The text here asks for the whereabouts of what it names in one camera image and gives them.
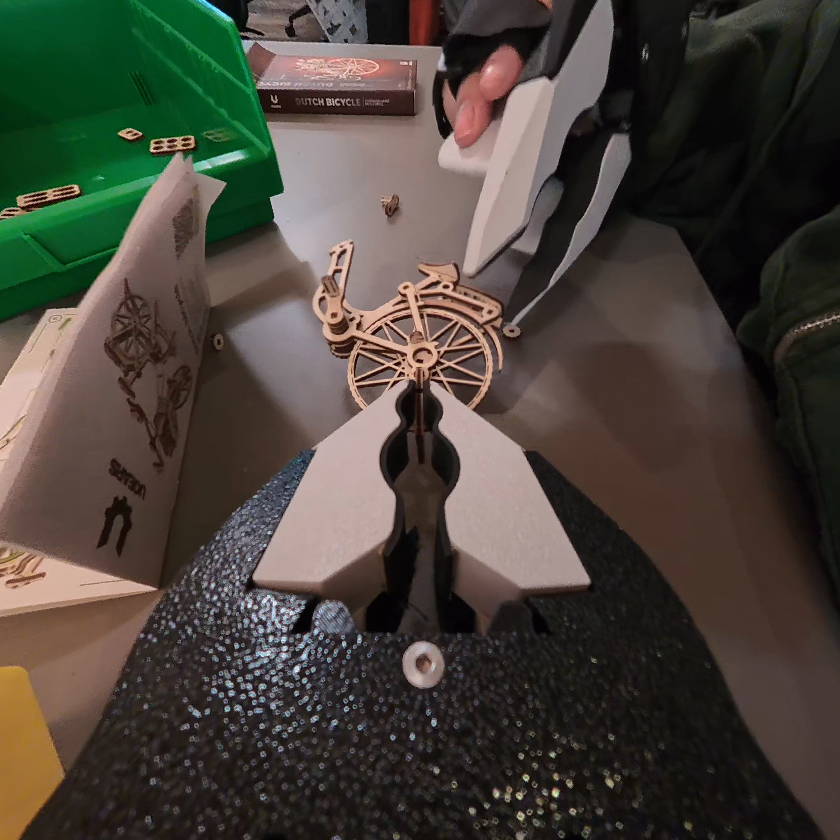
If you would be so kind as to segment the white instruction booklet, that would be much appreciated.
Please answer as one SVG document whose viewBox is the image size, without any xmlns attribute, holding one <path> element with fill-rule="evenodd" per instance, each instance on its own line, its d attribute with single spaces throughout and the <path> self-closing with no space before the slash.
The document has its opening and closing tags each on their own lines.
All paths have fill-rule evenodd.
<svg viewBox="0 0 840 840">
<path fill-rule="evenodd" d="M 68 335 L 75 308 L 47 309 L 1 386 L 1 467 L 10 457 L 28 408 L 60 342 Z M 151 585 L 121 579 L 25 549 L 1 547 L 1 616 L 44 611 L 155 592 Z"/>
</svg>

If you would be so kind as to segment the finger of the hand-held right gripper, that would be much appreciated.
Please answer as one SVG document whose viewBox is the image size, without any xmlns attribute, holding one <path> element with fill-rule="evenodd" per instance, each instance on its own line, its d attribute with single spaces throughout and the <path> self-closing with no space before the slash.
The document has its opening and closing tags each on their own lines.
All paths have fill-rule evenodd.
<svg viewBox="0 0 840 840">
<path fill-rule="evenodd" d="M 473 277 L 518 238 L 529 223 L 543 184 L 555 173 L 575 120 L 596 105 L 606 84 L 613 48 L 609 1 L 595 2 L 552 77 L 519 82 L 479 142 L 486 171 L 467 238 L 464 272 Z"/>
<path fill-rule="evenodd" d="M 508 302 L 518 329 L 599 233 L 632 160 L 629 134 L 600 129 L 563 155 L 563 178 L 549 178 L 514 248 L 530 256 Z"/>
</svg>

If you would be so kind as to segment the wooden bicycle model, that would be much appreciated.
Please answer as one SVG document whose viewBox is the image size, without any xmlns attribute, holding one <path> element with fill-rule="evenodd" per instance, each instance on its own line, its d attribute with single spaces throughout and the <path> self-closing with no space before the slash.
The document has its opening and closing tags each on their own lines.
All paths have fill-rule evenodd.
<svg viewBox="0 0 840 840">
<path fill-rule="evenodd" d="M 419 278 L 364 310 L 347 301 L 353 241 L 334 245 L 329 255 L 311 305 L 330 352 L 348 362 L 358 406 L 366 408 L 404 382 L 429 382 L 476 408 L 503 365 L 501 301 L 465 285 L 455 262 L 421 263 Z"/>
</svg>

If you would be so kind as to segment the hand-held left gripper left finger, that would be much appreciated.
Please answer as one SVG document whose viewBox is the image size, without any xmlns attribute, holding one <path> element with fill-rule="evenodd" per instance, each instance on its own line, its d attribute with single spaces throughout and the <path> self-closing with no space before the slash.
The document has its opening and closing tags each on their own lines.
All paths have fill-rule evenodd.
<svg viewBox="0 0 840 840">
<path fill-rule="evenodd" d="M 398 630 L 419 550 L 395 489 L 410 462 L 415 401 L 413 383 L 390 390 L 314 449 L 255 587 L 340 602 L 368 632 Z"/>
</svg>

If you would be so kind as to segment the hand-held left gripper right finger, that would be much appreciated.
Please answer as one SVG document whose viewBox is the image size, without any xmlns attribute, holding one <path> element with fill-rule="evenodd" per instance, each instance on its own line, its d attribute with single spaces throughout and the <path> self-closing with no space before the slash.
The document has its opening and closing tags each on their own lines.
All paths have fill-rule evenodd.
<svg viewBox="0 0 840 840">
<path fill-rule="evenodd" d="M 430 384 L 425 399 L 444 482 L 434 555 L 441 631 L 485 632 L 506 603 L 588 589 L 524 449 L 442 386 Z"/>
</svg>

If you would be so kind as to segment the green jacket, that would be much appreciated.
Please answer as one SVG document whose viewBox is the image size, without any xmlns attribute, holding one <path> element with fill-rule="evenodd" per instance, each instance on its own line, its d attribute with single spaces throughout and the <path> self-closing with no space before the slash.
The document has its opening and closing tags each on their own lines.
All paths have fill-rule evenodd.
<svg viewBox="0 0 840 840">
<path fill-rule="evenodd" d="M 633 210 L 681 236 L 808 490 L 839 585 L 838 2 L 643 2 Z"/>
</svg>

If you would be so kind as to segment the person's right hand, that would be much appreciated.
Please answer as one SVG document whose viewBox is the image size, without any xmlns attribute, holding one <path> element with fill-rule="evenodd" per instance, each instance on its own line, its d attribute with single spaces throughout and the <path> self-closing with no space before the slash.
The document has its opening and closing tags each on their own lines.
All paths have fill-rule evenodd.
<svg viewBox="0 0 840 840">
<path fill-rule="evenodd" d="M 433 86 L 437 129 L 467 148 L 489 128 L 548 32 L 552 1 L 450 2 Z"/>
</svg>

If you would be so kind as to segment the dark bicycle kit box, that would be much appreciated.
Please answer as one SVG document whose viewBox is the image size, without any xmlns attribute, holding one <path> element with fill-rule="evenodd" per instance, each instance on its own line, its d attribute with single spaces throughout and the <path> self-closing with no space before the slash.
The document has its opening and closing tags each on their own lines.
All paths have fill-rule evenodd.
<svg viewBox="0 0 840 840">
<path fill-rule="evenodd" d="M 266 114 L 413 116 L 413 59 L 283 56 L 255 44 L 246 55 Z"/>
</svg>

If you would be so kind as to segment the green plastic bin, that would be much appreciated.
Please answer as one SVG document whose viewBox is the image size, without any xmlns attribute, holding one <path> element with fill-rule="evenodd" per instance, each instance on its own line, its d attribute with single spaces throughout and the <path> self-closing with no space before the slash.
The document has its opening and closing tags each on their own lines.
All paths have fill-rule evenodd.
<svg viewBox="0 0 840 840">
<path fill-rule="evenodd" d="M 124 128 L 143 132 L 130 143 Z M 209 243 L 271 222 L 277 156 L 235 22 L 196 1 L 1 3 L 1 201 L 77 184 L 80 197 L 1 223 L 1 317 L 90 286 L 170 156 L 226 183 Z"/>
</svg>

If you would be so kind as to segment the grey printed instruction sheet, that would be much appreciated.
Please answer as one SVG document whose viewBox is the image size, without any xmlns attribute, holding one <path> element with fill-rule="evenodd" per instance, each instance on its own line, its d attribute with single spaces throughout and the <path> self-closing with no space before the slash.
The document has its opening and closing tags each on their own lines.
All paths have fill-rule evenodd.
<svg viewBox="0 0 840 840">
<path fill-rule="evenodd" d="M 225 184 L 176 153 L 64 329 L 2 461 L 2 549 L 161 579 L 209 314 Z"/>
</svg>

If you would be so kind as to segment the yellow plastic object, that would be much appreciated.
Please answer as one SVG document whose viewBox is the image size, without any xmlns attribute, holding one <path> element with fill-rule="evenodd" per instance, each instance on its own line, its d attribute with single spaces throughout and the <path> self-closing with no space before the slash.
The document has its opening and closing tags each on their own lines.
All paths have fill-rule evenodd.
<svg viewBox="0 0 840 840">
<path fill-rule="evenodd" d="M 1 667 L 1 838 L 20 838 L 63 778 L 28 672 Z"/>
</svg>

